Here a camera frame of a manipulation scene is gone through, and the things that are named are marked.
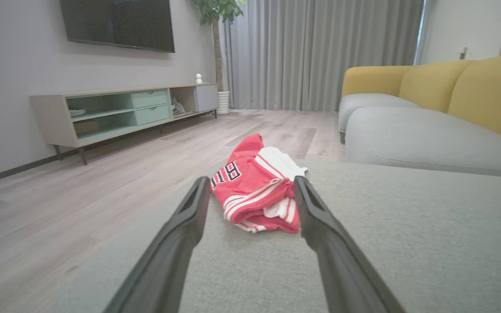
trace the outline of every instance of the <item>potted plant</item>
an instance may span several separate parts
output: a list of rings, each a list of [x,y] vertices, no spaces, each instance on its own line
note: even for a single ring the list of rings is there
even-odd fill
[[[233,23],[235,17],[242,15],[243,11],[238,6],[239,0],[191,0],[200,11],[200,23],[211,24],[214,33],[214,55],[217,84],[217,99],[219,101],[218,114],[229,113],[229,91],[223,86],[223,74],[221,71],[221,47],[219,40],[219,19],[223,22]]]

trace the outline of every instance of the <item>red jersey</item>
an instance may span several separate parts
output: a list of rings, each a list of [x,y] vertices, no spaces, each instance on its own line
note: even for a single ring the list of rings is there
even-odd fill
[[[214,174],[212,192],[223,207],[224,218],[244,230],[256,233],[280,228],[297,233],[293,180],[306,170],[279,149],[264,148],[259,134],[251,135]]]

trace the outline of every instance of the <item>sofa armrest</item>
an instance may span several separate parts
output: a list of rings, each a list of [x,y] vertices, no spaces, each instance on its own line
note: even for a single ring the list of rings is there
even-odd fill
[[[352,93],[385,93],[399,96],[401,80],[412,66],[358,66],[345,72],[341,96]]]

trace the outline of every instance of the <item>green leaves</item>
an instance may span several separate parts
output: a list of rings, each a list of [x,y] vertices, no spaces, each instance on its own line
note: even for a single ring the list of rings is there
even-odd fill
[[[224,22],[233,20],[243,15],[243,10],[237,4],[247,4],[245,0],[190,0],[200,10],[200,23],[211,24],[215,19],[221,18]]]

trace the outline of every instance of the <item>white plant pot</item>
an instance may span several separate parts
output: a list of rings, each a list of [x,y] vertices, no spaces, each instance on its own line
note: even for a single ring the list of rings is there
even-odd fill
[[[229,91],[218,91],[217,102],[219,106],[217,107],[216,114],[229,114]]]

